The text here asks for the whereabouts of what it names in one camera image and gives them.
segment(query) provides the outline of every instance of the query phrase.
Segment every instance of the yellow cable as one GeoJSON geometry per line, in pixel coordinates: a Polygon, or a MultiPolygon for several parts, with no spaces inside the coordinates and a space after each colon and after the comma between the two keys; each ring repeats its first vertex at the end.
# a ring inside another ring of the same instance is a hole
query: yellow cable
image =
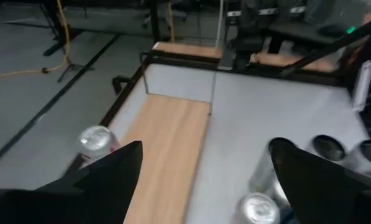
{"type": "MultiPolygon", "coordinates": [[[[64,66],[66,64],[68,56],[69,56],[69,51],[70,51],[70,48],[71,48],[70,40],[69,40],[69,28],[68,28],[68,24],[66,23],[65,15],[63,13],[61,0],[57,0],[57,4],[58,4],[58,9],[60,11],[60,15],[61,15],[61,18],[62,18],[63,27],[64,27],[64,30],[65,30],[66,53],[65,53],[65,56],[63,58],[63,62],[56,67],[46,69],[46,71],[48,71],[48,72],[57,70],[57,69],[61,68],[62,66],[64,66]]],[[[19,71],[19,72],[11,72],[11,73],[0,74],[0,77],[18,75],[18,74],[23,74],[23,73],[42,73],[42,70],[26,70],[26,71],[19,71]]]]}
{"type": "Polygon", "coordinates": [[[170,16],[170,36],[171,36],[171,40],[172,42],[174,43],[175,42],[175,39],[174,39],[174,23],[173,23],[173,15],[172,15],[172,3],[169,1],[168,2],[168,15],[170,16]]]}

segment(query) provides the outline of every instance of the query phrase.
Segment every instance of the green light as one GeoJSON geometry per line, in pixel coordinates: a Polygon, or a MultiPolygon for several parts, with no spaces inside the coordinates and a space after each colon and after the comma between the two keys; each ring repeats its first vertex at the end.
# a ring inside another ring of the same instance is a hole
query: green light
{"type": "Polygon", "coordinates": [[[347,33],[350,34],[352,33],[353,31],[355,31],[355,27],[351,27],[350,29],[347,30],[347,33]]]}

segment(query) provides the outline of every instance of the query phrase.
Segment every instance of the chair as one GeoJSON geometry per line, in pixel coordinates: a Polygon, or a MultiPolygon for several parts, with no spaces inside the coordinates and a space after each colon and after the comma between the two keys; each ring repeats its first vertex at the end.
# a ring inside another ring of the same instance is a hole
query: chair
{"type": "MultiPolygon", "coordinates": [[[[172,0],[171,2],[172,2],[172,5],[174,5],[174,4],[177,4],[181,1],[182,0],[172,0]]],[[[158,11],[158,18],[164,19],[165,23],[166,23],[166,26],[167,26],[167,29],[171,30],[172,28],[170,27],[170,15],[168,13],[168,1],[158,0],[157,8],[158,8],[158,10],[157,10],[158,11]]],[[[186,12],[181,12],[181,11],[173,10],[173,9],[172,9],[172,16],[173,16],[173,19],[175,17],[178,17],[178,18],[182,19],[184,22],[186,21],[186,18],[188,17],[186,12]]],[[[150,14],[148,14],[147,18],[144,19],[144,22],[142,23],[142,27],[144,29],[148,28],[148,23],[149,22],[150,22],[150,14]]]]}

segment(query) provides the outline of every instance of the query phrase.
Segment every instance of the black desk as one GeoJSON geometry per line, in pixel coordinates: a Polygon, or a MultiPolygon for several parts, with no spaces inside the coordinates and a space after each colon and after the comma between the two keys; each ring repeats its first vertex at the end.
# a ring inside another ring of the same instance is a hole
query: black desk
{"type": "Polygon", "coordinates": [[[271,36],[271,43],[268,53],[279,53],[284,40],[294,41],[311,48],[320,48],[333,43],[336,38],[325,37],[318,33],[320,26],[314,26],[305,22],[273,22],[266,30],[267,35],[271,36]]]}

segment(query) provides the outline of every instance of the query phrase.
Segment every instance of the wooden board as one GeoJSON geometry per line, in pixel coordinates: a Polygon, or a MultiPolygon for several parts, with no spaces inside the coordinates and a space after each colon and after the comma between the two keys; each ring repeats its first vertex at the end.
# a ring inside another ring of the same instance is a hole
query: wooden board
{"type": "MultiPolygon", "coordinates": [[[[261,63],[264,65],[286,66],[295,63],[301,57],[280,54],[257,53],[250,56],[250,62],[261,63]]],[[[336,67],[325,59],[319,59],[304,67],[305,70],[315,70],[319,72],[333,72],[336,67]]]]}
{"type": "Polygon", "coordinates": [[[126,224],[183,223],[208,123],[209,103],[147,96],[123,143],[141,140],[144,159],[126,224]]]}
{"type": "Polygon", "coordinates": [[[153,47],[154,50],[161,50],[167,53],[194,55],[209,58],[218,58],[222,56],[222,50],[215,47],[202,47],[188,44],[174,44],[157,42],[153,47]]]}

